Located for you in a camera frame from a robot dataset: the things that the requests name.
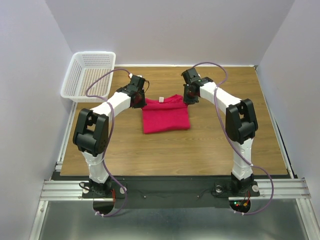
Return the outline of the pink t shirt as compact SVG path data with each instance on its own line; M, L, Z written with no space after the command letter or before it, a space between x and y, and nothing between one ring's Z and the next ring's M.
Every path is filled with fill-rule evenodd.
M188 105L182 95L172 95L158 100L147 98L142 108L144 134L188 130L191 127Z

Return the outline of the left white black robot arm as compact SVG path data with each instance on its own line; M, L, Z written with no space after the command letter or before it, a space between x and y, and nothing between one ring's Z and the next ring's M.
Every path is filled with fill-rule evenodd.
M92 109L83 108L77 118L73 144L82 153L89 171L88 185L80 187L88 193L106 197L112 193L112 178L105 166L105 154L114 129L115 117L129 108L146 106L144 85L140 75L129 74L130 82L117 89L112 97L98 98L103 103Z

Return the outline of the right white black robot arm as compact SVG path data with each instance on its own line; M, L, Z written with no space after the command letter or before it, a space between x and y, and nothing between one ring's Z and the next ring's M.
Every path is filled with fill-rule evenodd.
M214 104L217 114L224 113L222 129L233 149L230 189L233 194L242 195L254 182L252 144L258 121L253 102L229 94L209 77L200 77L194 67L185 70L181 76L185 81L184 103L192 105L203 98Z

